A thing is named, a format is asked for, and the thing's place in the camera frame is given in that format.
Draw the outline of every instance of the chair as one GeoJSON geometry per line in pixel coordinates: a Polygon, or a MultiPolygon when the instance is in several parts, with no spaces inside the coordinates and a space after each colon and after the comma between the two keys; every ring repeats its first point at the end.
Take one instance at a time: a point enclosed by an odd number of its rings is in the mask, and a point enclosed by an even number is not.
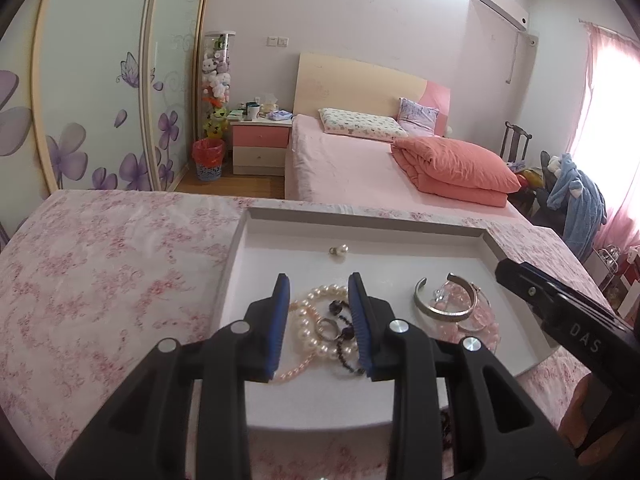
{"type": "Polygon", "coordinates": [[[518,145],[520,144],[520,137],[526,137],[527,140],[524,143],[524,150],[522,151],[522,159],[524,160],[527,155],[527,146],[529,145],[529,141],[533,138],[532,135],[529,135],[525,132],[521,127],[516,126],[516,124],[511,124],[509,121],[506,121],[504,125],[507,129],[504,131],[504,139],[502,140],[502,147],[500,149],[500,158],[504,155],[504,147],[507,145],[507,136],[509,135],[509,130],[513,131],[513,135],[511,136],[511,147],[509,149],[509,156],[507,157],[507,162],[515,162],[518,157],[518,145]]]}

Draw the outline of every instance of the blue basket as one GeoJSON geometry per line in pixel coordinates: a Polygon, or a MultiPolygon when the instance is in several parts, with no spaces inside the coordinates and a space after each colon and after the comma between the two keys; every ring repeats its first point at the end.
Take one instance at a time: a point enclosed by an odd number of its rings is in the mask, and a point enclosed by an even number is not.
{"type": "Polygon", "coordinates": [[[206,168],[202,164],[196,164],[196,174],[200,180],[211,182],[217,180],[222,175],[222,164],[213,168],[206,168]]]}

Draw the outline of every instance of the pink curtain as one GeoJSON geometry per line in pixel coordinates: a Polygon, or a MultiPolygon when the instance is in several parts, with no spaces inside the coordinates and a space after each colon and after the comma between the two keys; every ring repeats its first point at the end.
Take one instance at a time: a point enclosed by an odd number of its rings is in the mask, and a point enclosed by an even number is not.
{"type": "Polygon", "coordinates": [[[607,224],[596,248],[640,244],[640,48],[586,25],[590,45],[580,121],[568,151],[600,188],[607,224]]]}

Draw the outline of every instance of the red plastic bag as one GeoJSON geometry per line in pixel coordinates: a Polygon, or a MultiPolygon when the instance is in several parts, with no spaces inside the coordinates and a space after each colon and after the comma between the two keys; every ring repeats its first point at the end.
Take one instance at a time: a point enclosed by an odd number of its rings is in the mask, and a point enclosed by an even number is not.
{"type": "Polygon", "coordinates": [[[205,168],[219,166],[225,157],[225,141],[222,139],[196,140],[191,149],[191,156],[196,164],[201,164],[205,168]]]}

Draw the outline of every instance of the wooden floor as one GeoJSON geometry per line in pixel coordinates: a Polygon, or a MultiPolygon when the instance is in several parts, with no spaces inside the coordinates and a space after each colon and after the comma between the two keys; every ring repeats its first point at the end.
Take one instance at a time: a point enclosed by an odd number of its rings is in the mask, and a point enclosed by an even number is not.
{"type": "Polygon", "coordinates": [[[252,196],[255,198],[284,198],[283,176],[234,175],[233,165],[226,162],[222,167],[222,176],[213,182],[203,182],[196,176],[192,162],[188,173],[178,187],[180,193],[202,195],[252,196]]]}

